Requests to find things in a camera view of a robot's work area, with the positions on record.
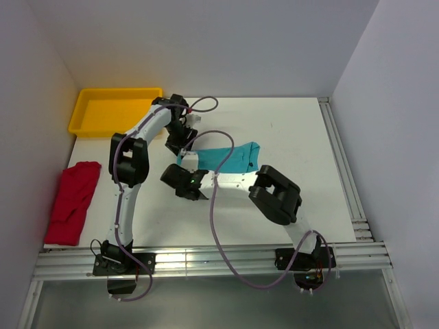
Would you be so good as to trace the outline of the teal t shirt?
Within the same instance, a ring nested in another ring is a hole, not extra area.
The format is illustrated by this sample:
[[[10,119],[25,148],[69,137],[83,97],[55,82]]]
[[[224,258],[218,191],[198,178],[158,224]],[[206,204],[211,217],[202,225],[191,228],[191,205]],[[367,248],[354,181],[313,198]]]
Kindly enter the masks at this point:
[[[216,149],[199,149],[198,170],[213,171],[230,153],[230,147]],[[258,171],[258,157],[260,145],[256,142],[249,142],[244,145],[235,146],[228,160],[221,166],[219,173],[250,173]]]

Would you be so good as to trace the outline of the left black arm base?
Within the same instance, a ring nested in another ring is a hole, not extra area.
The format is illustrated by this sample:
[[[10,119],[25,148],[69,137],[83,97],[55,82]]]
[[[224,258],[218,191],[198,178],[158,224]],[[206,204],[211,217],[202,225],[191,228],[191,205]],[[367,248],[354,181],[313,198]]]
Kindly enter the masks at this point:
[[[92,276],[107,278],[107,291],[111,295],[132,294],[140,275],[151,276],[156,265],[156,254],[151,252],[132,253],[132,243],[124,252],[108,241],[91,241],[90,250],[95,257]]]

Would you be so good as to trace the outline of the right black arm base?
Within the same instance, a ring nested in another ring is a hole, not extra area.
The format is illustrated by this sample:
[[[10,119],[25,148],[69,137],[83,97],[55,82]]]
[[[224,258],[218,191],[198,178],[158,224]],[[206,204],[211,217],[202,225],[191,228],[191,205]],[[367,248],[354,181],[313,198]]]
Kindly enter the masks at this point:
[[[294,248],[275,249],[274,266],[280,271],[287,266],[294,255]],[[337,266],[333,248],[316,247],[311,254],[298,252],[289,271],[294,273],[294,282],[300,289],[317,289],[324,283],[324,270],[335,269]]]

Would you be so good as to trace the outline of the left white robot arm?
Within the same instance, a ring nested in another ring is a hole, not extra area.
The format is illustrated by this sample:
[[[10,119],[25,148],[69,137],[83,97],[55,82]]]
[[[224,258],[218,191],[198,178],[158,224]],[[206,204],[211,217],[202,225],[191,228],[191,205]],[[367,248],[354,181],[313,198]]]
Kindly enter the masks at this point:
[[[150,171],[148,146],[165,129],[168,133],[165,146],[178,155],[198,133],[186,122],[189,113],[189,104],[183,96],[157,97],[138,123],[123,134],[113,134],[110,140],[108,170],[118,188],[117,205],[101,254],[117,273],[129,272],[134,264],[132,222],[139,189]]]

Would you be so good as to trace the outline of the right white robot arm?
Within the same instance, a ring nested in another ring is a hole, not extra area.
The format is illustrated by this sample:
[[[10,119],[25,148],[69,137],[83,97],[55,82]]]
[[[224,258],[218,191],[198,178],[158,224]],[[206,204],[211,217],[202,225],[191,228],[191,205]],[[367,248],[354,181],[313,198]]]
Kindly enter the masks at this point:
[[[220,250],[223,246],[215,227],[215,206],[218,199],[223,199],[238,207],[249,201],[265,219],[284,227],[302,266],[312,267],[321,257],[323,238],[311,229],[301,210],[300,187],[274,167],[265,164],[249,173],[220,173],[206,169],[190,171],[171,164],[161,181],[180,198],[210,201],[211,232]]]

